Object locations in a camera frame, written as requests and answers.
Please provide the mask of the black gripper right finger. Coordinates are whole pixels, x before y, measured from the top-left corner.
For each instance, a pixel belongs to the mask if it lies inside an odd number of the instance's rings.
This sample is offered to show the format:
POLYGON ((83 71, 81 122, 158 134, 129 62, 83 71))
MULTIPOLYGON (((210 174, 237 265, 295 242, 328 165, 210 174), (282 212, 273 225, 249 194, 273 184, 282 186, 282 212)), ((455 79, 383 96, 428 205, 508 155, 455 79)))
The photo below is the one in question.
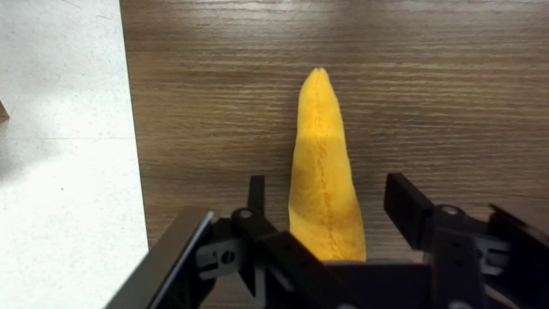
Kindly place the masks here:
POLYGON ((452 205, 434 205, 404 174, 390 174, 385 212, 422 263, 398 265, 388 278, 392 309, 510 309, 493 285, 510 263, 512 244, 489 224, 452 205))

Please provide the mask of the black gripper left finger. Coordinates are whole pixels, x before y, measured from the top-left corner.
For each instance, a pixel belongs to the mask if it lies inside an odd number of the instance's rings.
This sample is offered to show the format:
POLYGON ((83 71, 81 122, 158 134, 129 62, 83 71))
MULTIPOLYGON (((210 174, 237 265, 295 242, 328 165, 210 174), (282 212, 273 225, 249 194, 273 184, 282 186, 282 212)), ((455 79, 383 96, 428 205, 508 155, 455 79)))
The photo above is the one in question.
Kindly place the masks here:
POLYGON ((321 263, 266 218, 266 179, 253 175, 247 205, 220 218, 196 253, 201 280, 237 273, 256 301, 318 301, 321 263))

